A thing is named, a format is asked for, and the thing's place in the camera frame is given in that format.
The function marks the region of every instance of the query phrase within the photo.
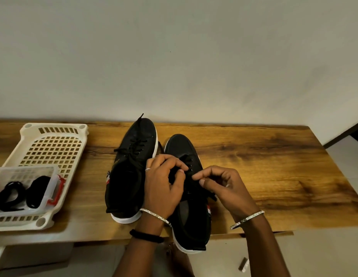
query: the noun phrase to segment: forearm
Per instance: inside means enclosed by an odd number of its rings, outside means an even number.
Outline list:
[[[143,213],[135,230],[160,235],[163,222],[154,216]],[[143,277],[151,276],[152,260],[157,243],[131,238],[115,271],[114,277]]]
[[[252,277],[290,276],[267,219],[257,216],[242,226],[246,235]]]

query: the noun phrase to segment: red clip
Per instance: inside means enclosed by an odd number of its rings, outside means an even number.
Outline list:
[[[60,175],[58,175],[58,177],[61,182],[60,182],[59,190],[57,191],[56,197],[53,200],[48,199],[48,201],[47,201],[47,204],[53,205],[53,206],[55,206],[58,203],[58,201],[60,200],[63,188],[65,186],[65,182],[66,182],[66,180],[64,178],[62,178]]]

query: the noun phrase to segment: silver bracelet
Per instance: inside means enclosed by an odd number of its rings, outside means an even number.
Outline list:
[[[153,215],[154,217],[156,217],[156,218],[162,220],[163,222],[167,223],[172,228],[171,223],[168,220],[165,220],[163,217],[159,216],[158,214],[155,214],[154,212],[151,212],[150,210],[147,210],[147,209],[144,209],[144,208],[141,208],[139,211],[146,212],[146,213],[148,213],[150,215]]]
[[[260,212],[257,212],[255,214],[252,214],[250,216],[248,216],[246,219],[242,219],[241,221],[237,222],[236,224],[233,224],[230,229],[236,229],[236,228],[239,228],[241,226],[242,223],[245,223],[246,221],[250,220],[250,219],[253,219],[254,217],[257,217],[258,215],[261,215],[261,214],[264,214],[265,212],[264,211],[260,211]]]

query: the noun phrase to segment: wooden table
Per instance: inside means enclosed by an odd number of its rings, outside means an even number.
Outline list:
[[[25,122],[0,120],[0,166]],[[135,224],[114,222],[105,212],[104,193],[113,149],[131,123],[87,124],[88,143],[55,225],[39,232],[0,232],[0,246],[130,238]],[[186,135],[204,167],[237,169],[274,231],[358,226],[358,195],[306,126],[157,123],[156,128],[163,145],[173,134]],[[242,232],[229,229],[233,220],[221,203],[210,200],[210,206],[212,234]],[[162,233],[170,234],[170,229]]]

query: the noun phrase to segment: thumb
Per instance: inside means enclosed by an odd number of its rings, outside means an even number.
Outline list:
[[[177,203],[180,202],[183,194],[185,174],[184,171],[179,169],[175,174],[175,181],[171,186],[170,193],[173,195],[173,200]]]
[[[209,178],[201,179],[199,183],[203,188],[214,192],[218,197],[220,197],[220,194],[226,190],[226,187],[219,185],[217,182]]]

